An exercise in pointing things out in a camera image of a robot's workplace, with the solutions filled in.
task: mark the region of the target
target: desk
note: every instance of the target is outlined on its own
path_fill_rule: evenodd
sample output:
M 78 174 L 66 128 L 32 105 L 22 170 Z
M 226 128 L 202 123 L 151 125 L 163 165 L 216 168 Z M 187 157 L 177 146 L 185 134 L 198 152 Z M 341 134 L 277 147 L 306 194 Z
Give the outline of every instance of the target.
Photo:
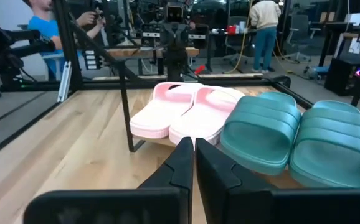
M 357 33 L 343 33 L 341 36 L 341 44 L 339 45 L 339 49 L 338 52 L 336 53 L 336 58 L 338 58 L 339 56 L 341 56 L 341 53 L 343 51 L 343 47 L 344 47 L 344 43 L 345 43 L 345 39 L 353 39 L 353 38 L 360 38 L 360 35 Z

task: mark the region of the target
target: computer tower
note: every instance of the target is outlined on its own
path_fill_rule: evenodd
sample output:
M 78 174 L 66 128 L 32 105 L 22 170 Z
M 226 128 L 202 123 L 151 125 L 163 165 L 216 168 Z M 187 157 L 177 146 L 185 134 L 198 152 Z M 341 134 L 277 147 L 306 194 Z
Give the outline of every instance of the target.
M 355 76 L 358 70 L 360 70 L 360 63 L 333 58 L 324 87 L 339 96 L 352 95 L 355 82 L 358 79 Z

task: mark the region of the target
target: pink slide sandal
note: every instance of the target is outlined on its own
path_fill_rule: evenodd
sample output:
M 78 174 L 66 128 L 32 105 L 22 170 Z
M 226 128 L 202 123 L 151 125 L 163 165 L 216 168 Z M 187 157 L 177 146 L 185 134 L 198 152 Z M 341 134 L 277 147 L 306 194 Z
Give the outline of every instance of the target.
M 169 126 L 189 110 L 200 83 L 164 82 L 155 86 L 153 99 L 130 119 L 131 133 L 144 138 L 165 138 Z
M 178 144 L 183 137 L 204 138 L 216 145 L 219 142 L 223 125 L 235 108 L 242 92 L 216 86 L 204 86 L 195 95 L 194 106 L 172 123 L 169 139 Z

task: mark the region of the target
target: red object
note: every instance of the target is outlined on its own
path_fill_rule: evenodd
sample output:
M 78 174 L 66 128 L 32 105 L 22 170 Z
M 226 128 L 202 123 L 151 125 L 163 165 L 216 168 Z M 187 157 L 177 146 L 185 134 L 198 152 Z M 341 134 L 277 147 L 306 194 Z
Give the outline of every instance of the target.
M 201 65 L 200 67 L 195 70 L 195 74 L 199 75 L 205 69 L 205 65 Z
M 235 34 L 235 26 L 228 26 L 227 27 L 227 34 Z

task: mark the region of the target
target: table leg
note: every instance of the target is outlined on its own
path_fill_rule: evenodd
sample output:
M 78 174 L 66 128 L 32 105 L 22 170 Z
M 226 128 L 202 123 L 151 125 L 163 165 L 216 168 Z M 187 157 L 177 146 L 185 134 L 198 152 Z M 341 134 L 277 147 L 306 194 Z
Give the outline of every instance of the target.
M 158 75 L 164 75 L 163 58 L 157 58 L 156 63 L 158 66 Z
M 331 42 L 331 36 L 332 36 L 332 32 L 327 30 L 325 35 L 324 46 L 320 55 L 320 62 L 318 63 L 319 67 L 322 67 L 324 65 L 325 57 L 327 56 L 327 52 L 328 52 L 329 43 Z
M 211 40 L 212 40 L 212 37 L 209 36 L 207 38 L 207 49 L 206 49 L 206 64 L 205 64 L 205 67 L 206 69 L 208 69 L 208 71 L 212 72 L 212 68 L 211 68 L 211 50 L 212 50 L 212 47 L 211 47 Z

